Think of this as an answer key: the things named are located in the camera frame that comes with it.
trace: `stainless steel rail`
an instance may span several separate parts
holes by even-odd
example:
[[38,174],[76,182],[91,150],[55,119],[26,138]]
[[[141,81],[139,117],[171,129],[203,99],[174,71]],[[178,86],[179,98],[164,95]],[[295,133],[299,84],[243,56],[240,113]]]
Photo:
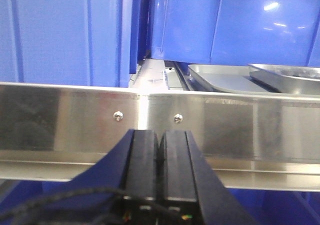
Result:
[[227,187],[320,191],[320,96],[20,83],[0,83],[0,178],[67,181],[128,129],[191,130]]

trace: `stainless steel tray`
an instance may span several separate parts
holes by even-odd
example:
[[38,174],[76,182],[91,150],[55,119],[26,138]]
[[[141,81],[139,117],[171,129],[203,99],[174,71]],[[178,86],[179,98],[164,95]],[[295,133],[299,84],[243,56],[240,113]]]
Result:
[[320,68],[249,64],[250,76],[281,93],[320,95]]
[[190,75],[207,91],[235,94],[269,94],[269,91],[254,83],[247,66],[189,65]]

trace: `bolt head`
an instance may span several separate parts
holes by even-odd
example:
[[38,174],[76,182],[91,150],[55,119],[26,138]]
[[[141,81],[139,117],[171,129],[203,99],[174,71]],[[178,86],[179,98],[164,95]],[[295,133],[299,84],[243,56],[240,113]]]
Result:
[[117,122],[120,122],[122,119],[124,119],[124,114],[121,111],[116,111],[113,114],[113,118],[114,120],[116,120]]
[[184,117],[181,114],[174,115],[174,122],[176,124],[182,123],[183,120],[184,120]]

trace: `blue plastic bin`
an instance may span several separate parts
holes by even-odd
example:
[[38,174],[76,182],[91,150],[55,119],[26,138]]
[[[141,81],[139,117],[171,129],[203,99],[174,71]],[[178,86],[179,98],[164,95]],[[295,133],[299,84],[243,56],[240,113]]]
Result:
[[[0,198],[0,212],[59,186],[60,182],[22,181]],[[320,225],[320,193],[230,189],[262,225]]]
[[0,0],[0,81],[127,87],[140,2]]
[[320,67],[320,0],[152,0],[151,57]]

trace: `cable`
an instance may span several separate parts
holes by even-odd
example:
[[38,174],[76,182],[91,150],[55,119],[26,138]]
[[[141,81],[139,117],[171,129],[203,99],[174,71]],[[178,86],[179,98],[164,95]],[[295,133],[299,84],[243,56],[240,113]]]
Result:
[[48,195],[45,197],[35,198],[29,201],[24,202],[21,205],[18,205],[17,207],[14,207],[2,214],[0,214],[0,221],[7,220],[11,217],[15,217],[21,214],[24,214],[26,212],[29,212],[30,210],[43,207],[48,204],[52,204],[61,200],[73,198],[76,196],[81,195],[90,195],[90,194],[115,194],[115,195],[121,195],[129,197],[133,201],[137,201],[140,203],[144,203],[146,205],[149,205],[151,208],[153,208],[156,212],[161,213],[162,215],[172,219],[176,220],[177,222],[183,223],[184,220],[181,218],[181,216],[171,210],[168,210],[166,207],[155,203],[154,201],[146,200],[142,197],[135,196],[128,194],[125,190],[121,190],[118,188],[112,188],[112,187],[89,187],[89,188],[81,188],[66,192],[60,192],[52,195]]

